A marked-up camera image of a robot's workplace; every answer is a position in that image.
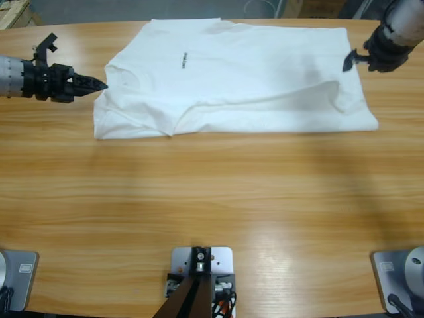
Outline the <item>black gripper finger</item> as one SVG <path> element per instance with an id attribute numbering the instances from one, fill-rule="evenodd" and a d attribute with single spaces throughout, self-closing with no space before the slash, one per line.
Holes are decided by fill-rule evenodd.
<path id="1" fill-rule="evenodd" d="M 69 92 L 69 96 L 71 97 L 83 97 L 92 93 L 96 93 L 98 91 L 103 91 L 107 89 L 107 86 L 101 87 L 73 87 Z"/>
<path id="2" fill-rule="evenodd" d="M 107 87 L 107 84 L 92 77 L 81 74 L 74 74 L 67 79 L 67 82 L 72 83 L 74 87 Z"/>
<path id="3" fill-rule="evenodd" d="M 343 62 L 343 71 L 347 72 L 357 63 L 356 58 L 358 56 L 357 49 L 352 50 Z"/>

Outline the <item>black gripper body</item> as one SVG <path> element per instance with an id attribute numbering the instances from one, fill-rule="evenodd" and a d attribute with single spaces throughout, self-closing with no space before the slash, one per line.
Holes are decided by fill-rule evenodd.
<path id="1" fill-rule="evenodd" d="M 35 66 L 31 61 L 22 61 L 22 97 L 36 97 L 37 100 L 71 103 L 74 101 L 73 79 L 75 71 L 71 66 L 52 64 Z"/>
<path id="2" fill-rule="evenodd" d="M 394 43 L 384 34 L 385 28 L 379 26 L 364 43 L 364 48 L 368 51 L 367 56 L 363 56 L 354 51 L 354 63 L 365 62 L 368 64 L 370 72 L 392 72 L 403 65 L 409 58 L 409 54 L 414 47 L 401 46 Z"/>

